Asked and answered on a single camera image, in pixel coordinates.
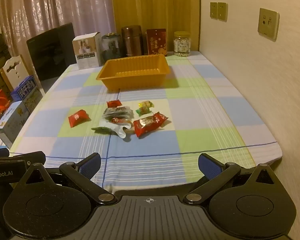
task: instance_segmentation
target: blue box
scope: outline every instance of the blue box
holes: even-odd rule
[[[22,101],[13,102],[0,119],[0,139],[10,149],[30,113]]]
[[[33,76],[26,77],[11,93],[14,102],[23,101],[30,113],[42,99],[42,94]]]

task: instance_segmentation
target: glass jar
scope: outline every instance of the glass jar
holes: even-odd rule
[[[174,55],[188,57],[190,55],[191,39],[189,32],[174,32]]]
[[[108,59],[123,57],[123,45],[121,36],[117,33],[108,33],[101,37],[102,57],[106,62]]]

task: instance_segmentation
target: gray ribbed plate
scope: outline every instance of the gray ribbed plate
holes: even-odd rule
[[[92,218],[60,240],[235,240],[216,228],[203,209],[177,196],[123,196],[97,208]]]

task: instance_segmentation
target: table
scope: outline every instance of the table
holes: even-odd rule
[[[200,52],[169,54],[171,74],[160,88],[109,92],[96,80],[101,67],[71,65],[43,97],[21,130],[11,152],[42,150],[45,167],[78,162],[93,152],[102,158],[92,181],[117,190],[180,185],[202,177],[197,160],[206,152],[219,161],[250,168],[282,157],[280,146],[241,93]],[[133,110],[150,100],[169,117],[165,125],[137,138],[98,134],[106,101],[119,99]],[[84,109],[90,122],[70,128],[68,116]],[[134,120],[139,119],[134,112]]]

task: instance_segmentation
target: yellow lid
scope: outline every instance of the yellow lid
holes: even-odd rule
[[[174,32],[175,37],[180,37],[180,38],[190,38],[190,33],[189,32]]]

